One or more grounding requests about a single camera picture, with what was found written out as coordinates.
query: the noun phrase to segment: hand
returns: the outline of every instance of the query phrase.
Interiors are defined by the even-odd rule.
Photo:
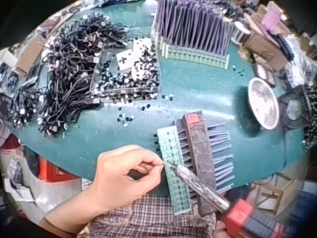
[[[222,221],[218,221],[213,233],[214,238],[231,238],[226,231],[226,225]]]
[[[89,203],[96,215],[124,206],[160,183],[163,161],[149,150],[128,145],[99,155],[94,182],[88,188]],[[136,170],[145,174],[134,180],[128,173]]]

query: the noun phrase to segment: black cable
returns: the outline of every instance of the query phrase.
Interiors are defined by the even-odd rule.
[[[49,53],[43,59],[49,65],[43,106],[39,110],[39,131],[52,135],[77,123],[82,110],[100,104],[90,92],[92,76],[101,48],[125,46],[127,28],[112,23],[101,13],[91,13],[60,29],[48,41]]]

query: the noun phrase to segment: finger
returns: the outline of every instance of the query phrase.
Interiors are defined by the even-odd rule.
[[[134,167],[133,170],[139,171],[142,174],[147,174],[154,168],[154,166],[155,165],[142,162],[139,165],[137,165],[136,167]]]
[[[160,183],[160,174],[162,169],[163,165],[157,165],[143,178],[136,180],[132,187],[133,191],[135,191],[138,196],[143,196],[158,186]]]
[[[150,151],[143,148],[137,148],[116,156],[113,159],[117,168],[122,170],[124,175],[127,175],[131,169],[140,165],[142,162],[152,165],[163,165],[163,161],[160,157]]]
[[[148,173],[148,171],[145,168],[143,168],[142,166],[139,166],[139,165],[134,167],[133,170],[136,170],[136,171],[138,171],[139,173],[142,173],[142,174],[147,174]]]
[[[218,221],[215,230],[225,230],[225,229],[226,229],[225,223],[222,221]]]
[[[214,238],[231,238],[226,231],[216,232],[213,233]]]
[[[141,147],[138,146],[138,145],[125,145],[125,146],[119,147],[119,148],[114,149],[114,150],[109,150],[109,151],[106,151],[106,152],[102,152],[98,156],[98,159],[99,158],[109,158],[109,157],[112,157],[112,156],[121,155],[121,154],[123,154],[125,152],[128,152],[130,150],[134,150],[134,149],[138,149],[138,148],[141,148]]]
[[[143,167],[144,169],[146,169],[148,172],[151,171],[155,165],[153,164],[150,164],[150,163],[145,163],[145,162],[142,162],[140,164],[141,167]]]

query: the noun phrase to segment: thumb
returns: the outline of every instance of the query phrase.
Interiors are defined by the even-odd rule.
[[[146,194],[160,184],[160,174],[163,165],[155,166],[147,175],[135,181],[136,191],[141,195]]]

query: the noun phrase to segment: soldering iron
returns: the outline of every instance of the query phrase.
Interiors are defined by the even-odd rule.
[[[204,200],[223,214],[227,233],[233,238],[282,238],[283,226],[273,218],[255,209],[246,201],[239,199],[230,204],[215,190],[208,187],[199,177],[183,165],[168,163],[180,177]]]

